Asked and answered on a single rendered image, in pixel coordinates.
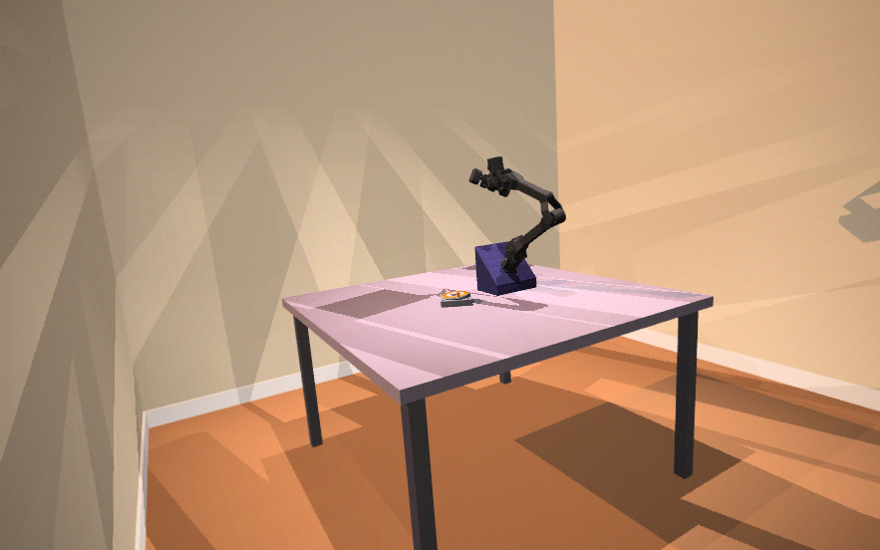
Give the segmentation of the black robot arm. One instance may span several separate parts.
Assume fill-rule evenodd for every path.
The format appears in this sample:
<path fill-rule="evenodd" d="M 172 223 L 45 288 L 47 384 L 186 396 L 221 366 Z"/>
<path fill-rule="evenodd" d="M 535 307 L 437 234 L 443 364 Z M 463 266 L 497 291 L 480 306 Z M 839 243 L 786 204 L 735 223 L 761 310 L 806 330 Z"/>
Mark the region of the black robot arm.
<path fill-rule="evenodd" d="M 526 249 L 529 244 L 549 228 L 564 222 L 566 213 L 553 192 L 526 181 L 521 174 L 510 168 L 504 169 L 502 156 L 489 158 L 487 163 L 487 170 L 490 172 L 488 176 L 495 174 L 490 180 L 490 185 L 492 188 L 498 189 L 499 194 L 507 192 L 507 189 L 519 190 L 539 200 L 541 204 L 543 217 L 540 223 L 525 235 L 519 235 L 507 242 L 505 258 L 500 260 L 504 272 L 517 272 L 517 267 L 522 259 L 527 258 Z M 554 207 L 554 210 L 548 210 L 548 202 Z"/>

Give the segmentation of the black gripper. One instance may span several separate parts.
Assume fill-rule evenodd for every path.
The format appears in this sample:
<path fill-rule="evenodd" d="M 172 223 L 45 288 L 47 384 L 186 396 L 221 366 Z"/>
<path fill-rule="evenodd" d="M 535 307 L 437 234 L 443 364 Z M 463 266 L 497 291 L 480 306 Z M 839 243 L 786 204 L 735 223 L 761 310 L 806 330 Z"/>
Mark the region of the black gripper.
<path fill-rule="evenodd" d="M 490 185 L 490 180 L 493 176 L 495 176 L 495 174 L 493 174 L 492 176 L 488 176 L 488 174 L 483 175 L 482 170 L 474 168 L 472 170 L 471 175 L 470 175 L 469 182 L 478 185 L 479 181 L 481 180 L 481 183 L 480 183 L 481 187 L 487 188 L 488 190 L 495 192 L 496 190 L 498 191 L 498 189 L 494 189 Z M 509 192 L 510 192 L 510 189 L 507 189 L 507 192 L 501 193 L 500 195 L 506 197 L 506 196 L 508 196 Z"/>

